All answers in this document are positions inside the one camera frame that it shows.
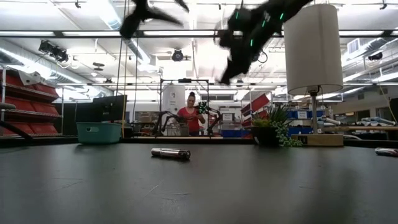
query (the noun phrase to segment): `woman's hair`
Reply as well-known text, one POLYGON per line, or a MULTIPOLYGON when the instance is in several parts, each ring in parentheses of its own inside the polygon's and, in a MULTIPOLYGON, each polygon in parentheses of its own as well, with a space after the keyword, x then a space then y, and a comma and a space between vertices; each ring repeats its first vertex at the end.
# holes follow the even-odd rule
POLYGON ((194 97, 194 98, 196 99, 195 93, 194 93, 194 92, 190 92, 190 93, 189 93, 189 96, 188 96, 188 97, 191 97, 191 96, 194 97))

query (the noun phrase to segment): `black table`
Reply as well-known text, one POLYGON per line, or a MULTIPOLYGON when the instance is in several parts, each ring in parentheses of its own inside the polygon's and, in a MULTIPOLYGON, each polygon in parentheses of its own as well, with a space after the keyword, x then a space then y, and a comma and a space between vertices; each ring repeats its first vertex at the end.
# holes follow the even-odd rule
POLYGON ((0 149, 0 223, 398 223, 397 172, 398 159, 355 147, 0 149))

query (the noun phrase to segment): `red shirt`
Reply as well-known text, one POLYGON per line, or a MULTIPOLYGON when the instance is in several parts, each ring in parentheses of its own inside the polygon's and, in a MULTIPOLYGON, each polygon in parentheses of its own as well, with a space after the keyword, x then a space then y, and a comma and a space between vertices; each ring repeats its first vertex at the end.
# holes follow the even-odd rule
POLYGON ((185 118, 189 127, 189 132, 199 131, 200 127, 199 127, 199 119, 197 117, 198 115, 197 109, 194 108, 192 113, 188 113, 186 108, 181 108, 177 112, 177 115, 185 118))

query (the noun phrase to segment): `green plant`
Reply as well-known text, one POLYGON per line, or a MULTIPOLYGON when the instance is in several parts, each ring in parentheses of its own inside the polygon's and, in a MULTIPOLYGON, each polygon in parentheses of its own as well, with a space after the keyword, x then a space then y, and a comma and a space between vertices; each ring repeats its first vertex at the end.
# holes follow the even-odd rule
POLYGON ((268 115, 265 117, 260 117, 258 115, 254 116, 252 121, 253 126, 259 128, 272 127, 276 128, 277 137, 279 138, 279 143, 285 147, 300 147, 303 145, 301 141, 291 139, 288 137, 288 121, 287 114, 288 107, 286 105, 279 105, 275 108, 269 108, 268 115))

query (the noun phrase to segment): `potted plant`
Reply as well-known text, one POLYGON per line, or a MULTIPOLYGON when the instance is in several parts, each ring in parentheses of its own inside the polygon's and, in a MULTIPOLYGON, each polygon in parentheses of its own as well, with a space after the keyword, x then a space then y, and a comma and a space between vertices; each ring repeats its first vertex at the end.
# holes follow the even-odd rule
POLYGON ((256 142, 263 146, 300 147, 302 142, 288 137, 288 107, 279 105, 269 108, 267 116, 256 115, 252 121, 252 135, 256 142))

